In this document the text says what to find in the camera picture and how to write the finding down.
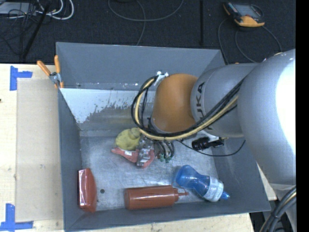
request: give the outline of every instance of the bin floor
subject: bin floor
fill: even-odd
[[[97,185],[97,210],[124,208],[124,189],[134,187],[173,185],[177,169],[183,165],[193,166],[200,174],[218,177],[212,157],[203,156],[179,142],[174,142],[175,155],[169,163],[158,159],[145,169],[137,167],[124,157],[114,154],[111,149],[114,137],[81,137],[81,152],[83,168],[90,168]],[[177,203],[204,202],[191,190],[190,194],[181,196]]]

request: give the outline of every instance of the wooden table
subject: wooden table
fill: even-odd
[[[10,91],[11,65],[33,73],[31,78],[18,78],[15,91]],[[56,71],[53,65],[47,67]],[[63,231],[56,89],[37,65],[0,64],[0,78],[0,222],[5,220],[5,204],[11,203],[16,222],[34,221],[33,228],[25,231]],[[50,108],[48,115],[40,109],[44,107]],[[264,176],[262,180],[269,199],[276,199]],[[238,214],[99,231],[254,230],[249,214]]]

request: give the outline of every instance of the yellow cloth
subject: yellow cloth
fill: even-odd
[[[124,150],[135,150],[139,145],[140,130],[138,128],[130,128],[123,130],[115,139],[115,146]]]

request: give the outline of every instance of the black connector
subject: black connector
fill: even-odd
[[[214,140],[209,142],[209,137],[201,137],[198,138],[194,141],[192,141],[192,148],[195,150],[203,150],[203,149],[207,149],[209,147],[220,147],[224,145],[224,140],[219,138],[218,140]]]

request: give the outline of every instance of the blue tape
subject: blue tape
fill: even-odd
[[[15,232],[15,230],[32,229],[33,221],[31,222],[15,222],[15,206],[7,203],[5,205],[5,222],[1,222],[0,231]]]
[[[18,72],[18,68],[11,66],[11,76],[10,76],[10,90],[17,90],[17,79],[18,78],[31,78],[32,72]]]

